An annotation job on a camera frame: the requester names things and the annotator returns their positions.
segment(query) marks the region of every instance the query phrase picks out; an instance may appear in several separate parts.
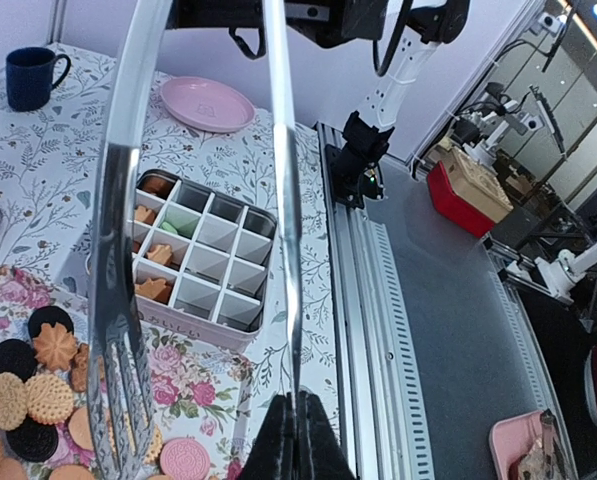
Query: pink basket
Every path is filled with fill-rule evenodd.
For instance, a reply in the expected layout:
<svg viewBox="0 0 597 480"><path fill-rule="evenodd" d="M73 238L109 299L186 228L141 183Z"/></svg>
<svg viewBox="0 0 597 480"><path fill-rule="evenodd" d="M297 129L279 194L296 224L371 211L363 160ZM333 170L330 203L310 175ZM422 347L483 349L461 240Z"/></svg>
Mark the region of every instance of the pink basket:
<svg viewBox="0 0 597 480"><path fill-rule="evenodd" d="M527 413L496 423L489 434L489 447L499 480L509 479L509 467L529 452L534 441L542 436L542 411Z"/></svg>

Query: leaf pattern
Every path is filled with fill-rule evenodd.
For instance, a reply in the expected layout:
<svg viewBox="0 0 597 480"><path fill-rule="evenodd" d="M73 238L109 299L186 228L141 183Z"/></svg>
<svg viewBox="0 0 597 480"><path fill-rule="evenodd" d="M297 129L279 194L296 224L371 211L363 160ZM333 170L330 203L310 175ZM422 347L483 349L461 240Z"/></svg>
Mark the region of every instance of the leaf pattern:
<svg viewBox="0 0 597 480"><path fill-rule="evenodd" d="M91 248L96 166L114 60L62 44L52 48L68 54L74 66L39 111L12 112L4 74L0 75L0 265L16 265L86 295L85 258ZM257 109L252 124L236 133L197 131L172 119L162 105L159 90L169 78L161 73L154 78L140 171L167 170L276 215L271 114ZM302 383L320 396L337 429L335 337L318 137L314 130L298 126L296 142L303 201ZM271 268L264 326L245 352L252 369L251 412L201 408L196 412L188 399L178 402L181 416L201 421L206 416L216 421L217 430L222 417L249 415L247 432L240 437L246 442L252 442L260 428L265 402L289 388L290 352L277 242ZM223 451L228 457L233 432L225 432L225 438Z"/></svg>

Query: gray tabletop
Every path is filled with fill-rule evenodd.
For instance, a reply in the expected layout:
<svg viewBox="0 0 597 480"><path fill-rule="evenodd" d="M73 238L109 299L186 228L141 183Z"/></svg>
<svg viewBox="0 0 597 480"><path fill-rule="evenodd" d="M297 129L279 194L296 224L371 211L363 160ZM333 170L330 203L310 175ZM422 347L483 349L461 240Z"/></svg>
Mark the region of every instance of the gray tabletop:
<svg viewBox="0 0 597 480"><path fill-rule="evenodd" d="M382 162L387 226L414 338L436 478L496 478L489 431L538 408L476 238L440 216L427 184Z"/></svg>

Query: green candy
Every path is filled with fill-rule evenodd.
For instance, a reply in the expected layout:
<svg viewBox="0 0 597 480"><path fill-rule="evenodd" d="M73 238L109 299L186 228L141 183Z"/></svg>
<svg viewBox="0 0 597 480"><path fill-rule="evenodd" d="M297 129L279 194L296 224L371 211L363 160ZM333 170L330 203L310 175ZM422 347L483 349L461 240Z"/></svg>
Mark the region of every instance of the green candy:
<svg viewBox="0 0 597 480"><path fill-rule="evenodd" d="M169 232L169 233L173 233L175 235L178 235L178 230L176 230L176 227L174 227L171 223L169 222L162 222L160 224L160 228L162 230L164 230L165 232Z"/></svg>

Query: wall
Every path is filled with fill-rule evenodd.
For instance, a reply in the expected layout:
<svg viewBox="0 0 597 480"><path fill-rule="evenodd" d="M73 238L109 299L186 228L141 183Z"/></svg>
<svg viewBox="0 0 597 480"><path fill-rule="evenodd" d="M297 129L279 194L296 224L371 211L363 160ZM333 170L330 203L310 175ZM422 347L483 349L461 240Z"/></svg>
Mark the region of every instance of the wall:
<svg viewBox="0 0 597 480"><path fill-rule="evenodd" d="M115 55L134 3L135 0L69 0L63 41ZM390 8L397 3L392 1ZM516 17L527 5L540 3L472 1L470 19L461 37L435 53L405 101L392 137L392 154L407 158L438 122L448 118L447 108L466 92ZM297 119L310 126L320 120L342 128L376 82L370 43L356 41L327 51L293 31L289 42ZM222 81L242 91L255 104L269 108L266 60L252 62L244 58L226 31L167 32L158 68L174 75Z"/></svg>
<svg viewBox="0 0 597 480"><path fill-rule="evenodd" d="M0 0L0 69L16 48L47 42L52 0Z"/></svg>

